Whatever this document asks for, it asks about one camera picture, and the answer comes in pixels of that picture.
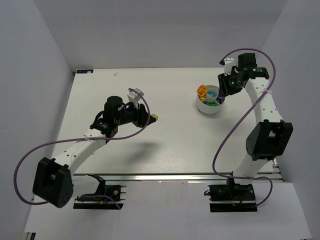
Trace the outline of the yellow-green small lego half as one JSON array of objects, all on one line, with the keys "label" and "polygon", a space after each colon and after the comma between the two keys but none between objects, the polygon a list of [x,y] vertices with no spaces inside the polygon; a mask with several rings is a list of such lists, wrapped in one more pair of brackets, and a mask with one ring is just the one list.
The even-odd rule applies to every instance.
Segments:
[{"label": "yellow-green small lego half", "polygon": [[159,118],[156,114],[151,114],[151,116],[152,116],[153,118],[155,118],[156,120],[158,120],[158,118]]}]

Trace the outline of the purple lego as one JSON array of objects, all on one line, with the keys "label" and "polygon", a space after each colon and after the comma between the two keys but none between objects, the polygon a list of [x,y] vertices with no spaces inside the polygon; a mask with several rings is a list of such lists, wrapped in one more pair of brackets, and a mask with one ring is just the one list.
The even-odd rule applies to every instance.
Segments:
[{"label": "purple lego", "polygon": [[225,101],[225,98],[218,96],[218,97],[216,98],[216,101],[217,101],[219,104],[223,104],[223,102]]}]

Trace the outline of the green arch lego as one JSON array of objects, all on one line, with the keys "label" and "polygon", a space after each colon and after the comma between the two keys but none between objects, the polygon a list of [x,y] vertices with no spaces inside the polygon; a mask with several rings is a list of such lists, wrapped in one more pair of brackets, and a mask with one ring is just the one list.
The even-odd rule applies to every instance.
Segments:
[{"label": "green arch lego", "polygon": [[217,107],[220,104],[218,102],[207,102],[206,105],[209,106],[209,107]]}]

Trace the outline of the yellow butterfly lego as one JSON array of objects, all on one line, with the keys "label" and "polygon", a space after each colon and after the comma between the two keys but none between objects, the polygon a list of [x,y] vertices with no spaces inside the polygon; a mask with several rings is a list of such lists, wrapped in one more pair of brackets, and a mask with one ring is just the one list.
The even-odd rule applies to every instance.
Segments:
[{"label": "yellow butterfly lego", "polygon": [[198,89],[197,89],[197,96],[198,96],[198,98],[202,101],[202,100],[204,100],[205,98],[206,98],[206,96],[207,96],[207,88],[206,88],[206,86],[204,85],[204,84],[202,84],[202,85],[200,85],[199,87],[198,87]]}]

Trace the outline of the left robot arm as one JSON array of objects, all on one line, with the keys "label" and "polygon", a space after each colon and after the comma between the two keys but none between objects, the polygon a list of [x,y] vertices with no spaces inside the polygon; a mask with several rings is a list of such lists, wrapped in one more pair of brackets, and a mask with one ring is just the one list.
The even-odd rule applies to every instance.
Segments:
[{"label": "left robot arm", "polygon": [[88,131],[84,140],[76,141],[61,154],[44,157],[37,165],[32,192],[54,205],[64,207],[72,197],[106,199],[106,181],[96,174],[75,176],[76,170],[98,149],[104,147],[118,133],[118,127],[134,124],[143,128],[157,121],[148,114],[142,103],[132,99],[123,103],[119,96],[110,96]]}]

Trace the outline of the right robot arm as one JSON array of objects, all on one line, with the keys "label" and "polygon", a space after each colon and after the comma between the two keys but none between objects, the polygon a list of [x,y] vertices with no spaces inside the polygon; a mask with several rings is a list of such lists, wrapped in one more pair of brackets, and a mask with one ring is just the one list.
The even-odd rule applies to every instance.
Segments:
[{"label": "right robot arm", "polygon": [[293,125],[284,121],[273,100],[275,76],[257,65],[254,53],[240,54],[237,60],[225,56],[220,65],[224,72],[218,75],[218,96],[226,98],[245,90],[252,103],[244,116],[253,112],[256,126],[246,138],[244,159],[229,176],[237,185],[250,185],[265,164],[284,153]]}]

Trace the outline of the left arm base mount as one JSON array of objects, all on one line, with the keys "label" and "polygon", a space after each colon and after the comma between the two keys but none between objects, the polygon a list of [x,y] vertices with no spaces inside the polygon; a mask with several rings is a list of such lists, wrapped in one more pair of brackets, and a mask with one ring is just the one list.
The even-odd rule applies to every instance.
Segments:
[{"label": "left arm base mount", "polygon": [[121,210],[127,187],[120,183],[107,182],[95,174],[72,177],[76,210]]}]

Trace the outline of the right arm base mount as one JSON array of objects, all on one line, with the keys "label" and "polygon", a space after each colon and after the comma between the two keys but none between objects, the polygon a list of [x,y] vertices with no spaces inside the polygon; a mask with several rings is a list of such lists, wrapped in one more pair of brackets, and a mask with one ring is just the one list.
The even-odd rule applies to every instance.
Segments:
[{"label": "right arm base mount", "polygon": [[208,185],[203,193],[209,197],[211,213],[245,213],[257,212],[256,196],[251,184],[235,184],[228,179],[226,184]]}]

